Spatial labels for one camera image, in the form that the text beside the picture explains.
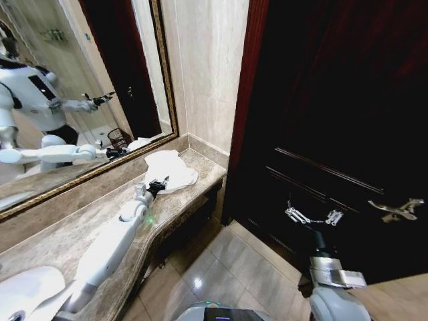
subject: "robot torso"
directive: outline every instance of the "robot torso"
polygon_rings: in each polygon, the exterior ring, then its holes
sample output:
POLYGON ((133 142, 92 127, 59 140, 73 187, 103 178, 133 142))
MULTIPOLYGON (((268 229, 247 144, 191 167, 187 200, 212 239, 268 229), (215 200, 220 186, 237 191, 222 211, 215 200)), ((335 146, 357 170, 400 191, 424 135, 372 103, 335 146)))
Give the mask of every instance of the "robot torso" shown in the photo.
POLYGON ((18 63, 1 66, 0 86, 11 92, 14 109, 25 114, 42 132, 66 124, 61 98, 38 69, 18 63))

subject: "tile floor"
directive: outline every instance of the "tile floor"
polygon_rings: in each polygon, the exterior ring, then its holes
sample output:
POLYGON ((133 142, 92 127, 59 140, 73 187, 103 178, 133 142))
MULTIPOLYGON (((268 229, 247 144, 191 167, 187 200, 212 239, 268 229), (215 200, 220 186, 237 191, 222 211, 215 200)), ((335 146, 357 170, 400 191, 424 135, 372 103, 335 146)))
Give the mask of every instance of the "tile floor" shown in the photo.
POLYGON ((213 218, 150 274, 124 320, 174 320, 201 300, 259 310, 276 320, 309 320, 299 279, 298 270, 240 224, 223 227, 213 218))

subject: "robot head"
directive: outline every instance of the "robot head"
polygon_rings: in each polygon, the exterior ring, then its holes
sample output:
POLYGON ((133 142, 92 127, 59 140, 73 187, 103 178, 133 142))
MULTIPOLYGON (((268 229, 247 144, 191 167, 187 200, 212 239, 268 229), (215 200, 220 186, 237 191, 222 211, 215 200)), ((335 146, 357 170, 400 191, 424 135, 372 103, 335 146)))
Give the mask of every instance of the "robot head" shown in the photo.
POLYGON ((19 57, 18 43, 6 23, 0 20, 0 55, 16 59, 19 57))

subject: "mirror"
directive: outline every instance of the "mirror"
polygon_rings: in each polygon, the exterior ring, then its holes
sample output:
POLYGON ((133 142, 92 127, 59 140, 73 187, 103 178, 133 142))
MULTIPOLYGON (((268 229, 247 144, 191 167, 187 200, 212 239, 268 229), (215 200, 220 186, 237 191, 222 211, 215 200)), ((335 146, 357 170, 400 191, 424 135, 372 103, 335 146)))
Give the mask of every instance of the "mirror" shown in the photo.
POLYGON ((103 7, 0 0, 0 214, 178 136, 160 8, 103 7))

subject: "door lock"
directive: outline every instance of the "door lock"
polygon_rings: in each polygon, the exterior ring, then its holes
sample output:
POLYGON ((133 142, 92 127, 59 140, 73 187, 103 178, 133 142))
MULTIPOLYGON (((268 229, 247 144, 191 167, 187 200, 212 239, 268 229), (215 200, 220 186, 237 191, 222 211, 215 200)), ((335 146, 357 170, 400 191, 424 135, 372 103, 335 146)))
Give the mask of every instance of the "door lock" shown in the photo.
POLYGON ((128 93, 128 96, 130 96, 132 98, 132 87, 129 86, 128 90, 126 91, 128 93))
POLYGON ((405 203, 402 207, 390 207, 387 205, 377 204, 373 201, 368 201, 368 204, 373 207, 380 209, 381 211, 388 212, 382 220, 385 223, 389 223, 391 221, 400 221, 401 218, 408 219, 410 221, 414 221, 417 219, 417 216, 414 215, 415 207, 421 206, 424 204, 423 199, 409 199, 407 203, 405 203))

